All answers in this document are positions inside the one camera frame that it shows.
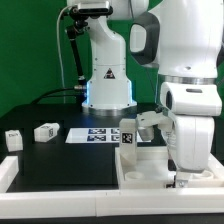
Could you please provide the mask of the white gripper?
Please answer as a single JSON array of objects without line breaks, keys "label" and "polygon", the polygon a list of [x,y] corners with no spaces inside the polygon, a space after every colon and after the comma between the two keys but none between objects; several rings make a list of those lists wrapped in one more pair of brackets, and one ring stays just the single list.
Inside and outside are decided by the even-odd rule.
[{"label": "white gripper", "polygon": [[217,87],[163,82],[160,89],[163,114],[172,124],[165,131],[167,147],[175,165],[175,187],[187,188],[191,174],[208,164],[214,135],[214,117],[222,110]]}]

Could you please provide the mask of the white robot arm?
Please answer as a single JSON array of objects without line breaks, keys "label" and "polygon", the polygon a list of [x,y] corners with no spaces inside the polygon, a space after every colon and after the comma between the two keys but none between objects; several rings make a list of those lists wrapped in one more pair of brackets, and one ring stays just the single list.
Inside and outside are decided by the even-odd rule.
[{"label": "white robot arm", "polygon": [[125,55],[157,68],[156,111],[119,123],[115,150],[122,188],[221,187],[224,168],[211,154],[222,101],[214,83],[223,36],[223,0],[67,0],[76,31],[87,31],[92,76],[85,111],[136,107]]}]

